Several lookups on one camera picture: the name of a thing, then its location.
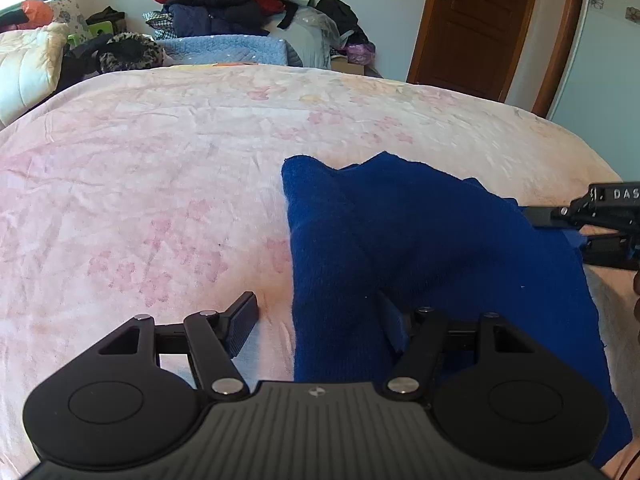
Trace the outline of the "leopard print garment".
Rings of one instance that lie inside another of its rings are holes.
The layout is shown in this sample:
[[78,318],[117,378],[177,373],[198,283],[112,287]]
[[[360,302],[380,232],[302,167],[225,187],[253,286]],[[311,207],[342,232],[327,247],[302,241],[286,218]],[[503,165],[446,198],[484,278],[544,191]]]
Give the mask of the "leopard print garment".
[[100,74],[150,70],[164,64],[163,47],[149,36],[122,32],[96,50],[96,71]]

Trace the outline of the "floral white cushion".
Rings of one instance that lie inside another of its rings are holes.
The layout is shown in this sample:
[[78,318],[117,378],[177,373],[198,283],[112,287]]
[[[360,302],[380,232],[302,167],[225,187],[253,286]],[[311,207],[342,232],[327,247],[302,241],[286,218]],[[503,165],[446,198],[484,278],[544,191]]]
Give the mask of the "floral white cushion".
[[70,34],[88,25],[77,0],[46,0],[45,3],[53,10],[53,21],[66,24]]

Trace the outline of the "green plastic chair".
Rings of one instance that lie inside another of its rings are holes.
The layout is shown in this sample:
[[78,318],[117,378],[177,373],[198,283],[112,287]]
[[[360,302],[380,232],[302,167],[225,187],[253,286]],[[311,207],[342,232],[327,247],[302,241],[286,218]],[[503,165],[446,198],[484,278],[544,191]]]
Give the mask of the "green plastic chair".
[[93,24],[88,24],[81,29],[80,32],[74,32],[67,37],[67,43],[71,48],[79,47],[81,44],[96,39],[101,35],[117,35],[128,30],[125,20],[118,21],[102,21]]

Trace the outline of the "pink floral bed sheet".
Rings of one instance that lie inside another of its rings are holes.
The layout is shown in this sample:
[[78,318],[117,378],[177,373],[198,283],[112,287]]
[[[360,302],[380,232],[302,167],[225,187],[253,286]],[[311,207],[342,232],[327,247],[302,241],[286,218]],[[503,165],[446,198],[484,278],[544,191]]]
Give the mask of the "pink floral bed sheet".
[[111,73],[1,133],[1,474],[37,463],[23,405],[134,315],[180,322],[241,292],[262,315],[238,364],[293,373],[292,266],[280,176],[389,152],[524,205],[559,205],[615,171],[520,108],[429,86],[273,65]]

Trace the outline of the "black clothes heap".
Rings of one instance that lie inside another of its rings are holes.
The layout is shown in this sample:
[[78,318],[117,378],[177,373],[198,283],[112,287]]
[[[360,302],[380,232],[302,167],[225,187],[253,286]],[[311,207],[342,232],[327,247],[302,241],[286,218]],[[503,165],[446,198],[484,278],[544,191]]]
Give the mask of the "black clothes heap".
[[63,91],[81,82],[85,76],[99,73],[101,71],[100,51],[112,38],[112,34],[102,34],[77,47],[66,46],[62,57],[60,79],[55,91]]

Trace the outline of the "light blue quilted blanket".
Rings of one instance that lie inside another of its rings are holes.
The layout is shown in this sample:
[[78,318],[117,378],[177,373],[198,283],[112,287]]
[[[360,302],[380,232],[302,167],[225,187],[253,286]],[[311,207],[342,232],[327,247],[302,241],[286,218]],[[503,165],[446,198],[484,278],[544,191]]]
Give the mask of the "light blue quilted blanket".
[[303,67],[295,50],[271,36],[214,35],[157,40],[172,64],[256,63]]

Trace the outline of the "white quilted pillow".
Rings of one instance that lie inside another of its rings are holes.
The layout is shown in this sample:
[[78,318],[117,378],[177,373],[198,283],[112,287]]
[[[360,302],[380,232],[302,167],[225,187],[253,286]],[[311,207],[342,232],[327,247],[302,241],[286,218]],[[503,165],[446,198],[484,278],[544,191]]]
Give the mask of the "white quilted pillow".
[[51,23],[1,34],[1,128],[37,106],[58,86],[68,26]]

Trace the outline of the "blue knit sweater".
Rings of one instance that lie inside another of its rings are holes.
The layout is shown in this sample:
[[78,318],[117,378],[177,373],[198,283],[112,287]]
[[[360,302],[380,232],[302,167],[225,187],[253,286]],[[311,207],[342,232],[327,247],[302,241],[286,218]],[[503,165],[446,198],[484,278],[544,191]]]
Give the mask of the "blue knit sweater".
[[406,312],[429,307],[461,322],[495,312],[604,397],[597,466],[630,442],[574,235],[534,228],[517,202],[477,180],[388,153],[342,169],[294,156],[281,176],[296,380],[382,382]]

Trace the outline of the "orange garment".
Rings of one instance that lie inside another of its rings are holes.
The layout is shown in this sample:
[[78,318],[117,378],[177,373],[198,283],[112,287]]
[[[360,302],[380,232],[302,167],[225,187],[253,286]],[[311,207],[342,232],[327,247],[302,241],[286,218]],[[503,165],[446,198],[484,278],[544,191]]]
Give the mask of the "orange garment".
[[41,0],[25,0],[21,9],[27,18],[27,24],[32,27],[40,27],[53,21],[52,8]]

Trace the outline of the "brown wooden door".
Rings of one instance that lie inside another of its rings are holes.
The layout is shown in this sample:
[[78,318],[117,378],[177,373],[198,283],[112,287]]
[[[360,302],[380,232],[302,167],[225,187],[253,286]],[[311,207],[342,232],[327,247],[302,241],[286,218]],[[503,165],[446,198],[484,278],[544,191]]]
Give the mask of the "brown wooden door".
[[407,80],[502,102],[535,0],[425,0]]

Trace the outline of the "dark navy clothes pile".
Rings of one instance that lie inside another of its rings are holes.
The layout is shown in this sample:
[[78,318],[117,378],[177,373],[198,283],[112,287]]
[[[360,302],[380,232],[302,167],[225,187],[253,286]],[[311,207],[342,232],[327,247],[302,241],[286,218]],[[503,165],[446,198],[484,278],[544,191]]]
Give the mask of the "dark navy clothes pile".
[[145,12],[145,24],[157,39],[213,35],[266,36],[288,29],[311,0],[280,0],[284,10],[267,13],[256,0],[168,0]]

